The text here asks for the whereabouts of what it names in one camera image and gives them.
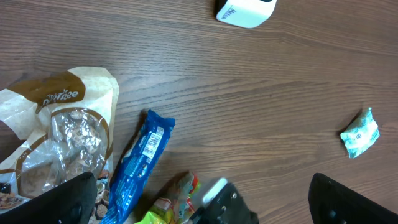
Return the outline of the beige brown cookie bag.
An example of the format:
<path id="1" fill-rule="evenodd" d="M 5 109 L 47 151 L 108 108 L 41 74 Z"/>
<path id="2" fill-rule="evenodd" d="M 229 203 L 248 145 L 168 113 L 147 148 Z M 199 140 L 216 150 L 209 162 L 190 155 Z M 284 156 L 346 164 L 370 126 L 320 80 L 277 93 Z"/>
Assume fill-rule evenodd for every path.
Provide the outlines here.
<path id="1" fill-rule="evenodd" d="M 88 223 L 109 205 L 119 85 L 107 69 L 77 67 L 1 91 L 1 122 L 21 140 L 1 148 L 1 215 L 91 172 L 97 197 Z"/>

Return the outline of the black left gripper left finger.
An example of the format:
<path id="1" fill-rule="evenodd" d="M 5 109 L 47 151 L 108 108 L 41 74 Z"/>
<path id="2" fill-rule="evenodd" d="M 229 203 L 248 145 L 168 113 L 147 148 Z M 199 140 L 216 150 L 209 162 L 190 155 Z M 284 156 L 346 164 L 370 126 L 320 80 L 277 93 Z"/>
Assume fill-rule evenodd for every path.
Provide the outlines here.
<path id="1" fill-rule="evenodd" d="M 1 215 L 1 223 L 87 224 L 97 197 L 91 172 L 79 176 Z"/>

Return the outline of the blue cookie pack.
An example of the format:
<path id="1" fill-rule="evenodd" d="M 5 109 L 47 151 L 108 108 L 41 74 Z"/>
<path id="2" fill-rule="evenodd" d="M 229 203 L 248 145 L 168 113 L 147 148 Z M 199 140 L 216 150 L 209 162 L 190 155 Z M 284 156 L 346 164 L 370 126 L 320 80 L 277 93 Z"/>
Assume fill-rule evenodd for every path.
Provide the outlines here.
<path id="1" fill-rule="evenodd" d="M 175 119 L 149 110 L 144 124 L 125 153 L 109 193 L 108 211 L 101 224 L 124 223 L 141 197 L 146 182 L 163 153 L 175 126 Z"/>

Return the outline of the green yellow candy bag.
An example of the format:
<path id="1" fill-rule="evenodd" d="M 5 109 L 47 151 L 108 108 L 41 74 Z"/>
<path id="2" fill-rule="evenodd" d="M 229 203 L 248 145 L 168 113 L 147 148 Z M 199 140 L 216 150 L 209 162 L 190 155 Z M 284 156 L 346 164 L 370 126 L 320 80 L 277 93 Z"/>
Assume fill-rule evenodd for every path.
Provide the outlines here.
<path id="1" fill-rule="evenodd" d="M 183 224 L 196 212 L 192 197 L 201 187 L 193 172 L 178 175 L 137 224 Z"/>

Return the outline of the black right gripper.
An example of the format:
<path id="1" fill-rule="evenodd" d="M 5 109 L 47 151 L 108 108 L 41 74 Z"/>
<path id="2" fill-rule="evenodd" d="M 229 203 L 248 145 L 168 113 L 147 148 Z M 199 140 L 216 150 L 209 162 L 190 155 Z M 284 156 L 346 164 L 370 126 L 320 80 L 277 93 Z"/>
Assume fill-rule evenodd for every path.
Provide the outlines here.
<path id="1" fill-rule="evenodd" d="M 257 213 L 248 209 L 232 183 L 228 183 L 206 208 L 199 208 L 188 220 L 192 224 L 259 224 Z"/>

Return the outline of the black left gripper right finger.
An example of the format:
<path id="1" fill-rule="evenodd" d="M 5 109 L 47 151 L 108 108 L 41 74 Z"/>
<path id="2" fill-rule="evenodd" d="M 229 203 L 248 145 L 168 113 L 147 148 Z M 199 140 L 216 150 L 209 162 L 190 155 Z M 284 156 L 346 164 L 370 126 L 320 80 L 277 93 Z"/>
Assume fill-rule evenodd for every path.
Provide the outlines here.
<path id="1" fill-rule="evenodd" d="M 308 203 L 318 224 L 397 224 L 396 213 L 322 173 L 312 177 Z"/>

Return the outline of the pale green wipes packet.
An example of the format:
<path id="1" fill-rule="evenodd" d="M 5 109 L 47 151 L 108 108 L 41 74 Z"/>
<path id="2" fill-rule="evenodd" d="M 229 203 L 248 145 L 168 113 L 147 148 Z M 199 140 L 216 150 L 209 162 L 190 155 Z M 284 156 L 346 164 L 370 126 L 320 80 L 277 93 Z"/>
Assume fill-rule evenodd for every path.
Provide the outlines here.
<path id="1" fill-rule="evenodd" d="M 341 134 L 350 159 L 355 159 L 369 149 L 380 137 L 372 108 L 365 109 Z"/>

